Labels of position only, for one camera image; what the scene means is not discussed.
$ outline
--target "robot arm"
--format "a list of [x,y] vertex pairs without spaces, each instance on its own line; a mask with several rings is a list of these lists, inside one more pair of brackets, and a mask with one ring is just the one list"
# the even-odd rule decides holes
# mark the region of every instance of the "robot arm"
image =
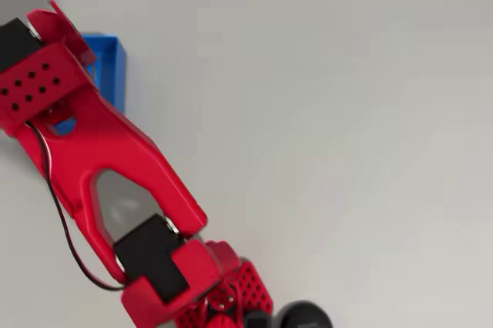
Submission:
[[[270,315],[272,300],[251,263],[225,242],[190,239],[206,225],[205,213],[151,139],[99,95],[86,71],[94,54],[50,4],[54,12],[27,14],[31,31],[18,19],[0,27],[0,126],[123,285],[132,321],[212,328],[243,326],[245,312]],[[59,135],[55,125],[68,118],[74,129]],[[105,169],[148,189],[164,216],[111,239],[96,195]]]

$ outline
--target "cable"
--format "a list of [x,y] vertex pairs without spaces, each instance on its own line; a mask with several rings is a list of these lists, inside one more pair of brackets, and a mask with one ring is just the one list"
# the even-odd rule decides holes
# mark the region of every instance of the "cable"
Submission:
[[59,212],[60,216],[60,221],[62,222],[63,226],[63,231],[65,232],[65,237],[67,239],[67,243],[69,244],[70,252],[72,253],[72,256],[75,259],[75,262],[81,269],[81,271],[84,273],[84,275],[89,279],[91,282],[93,282],[95,285],[97,285],[99,288],[106,290],[106,291],[121,291],[123,290],[126,286],[110,286],[103,281],[99,280],[96,276],[94,276],[84,265],[84,262],[81,260],[79,254],[75,250],[74,244],[72,242],[72,238],[70,237],[69,233],[69,228],[67,226],[67,221],[65,220],[65,217],[63,215],[62,207],[60,206],[59,199],[57,198],[55,194],[55,190],[53,189],[52,186],[52,181],[50,179],[50,167],[49,167],[49,154],[48,154],[48,148],[46,147],[45,140],[42,137],[42,134],[37,130],[36,127],[34,127],[33,124],[30,122],[26,122],[26,125],[32,130],[34,133],[36,139],[38,140],[39,147],[41,149],[41,157],[42,157],[42,164],[43,164],[43,170],[45,172],[45,179],[46,179],[46,184],[48,184],[49,192],[52,194],[53,201],[55,201],[55,206],[56,209]]

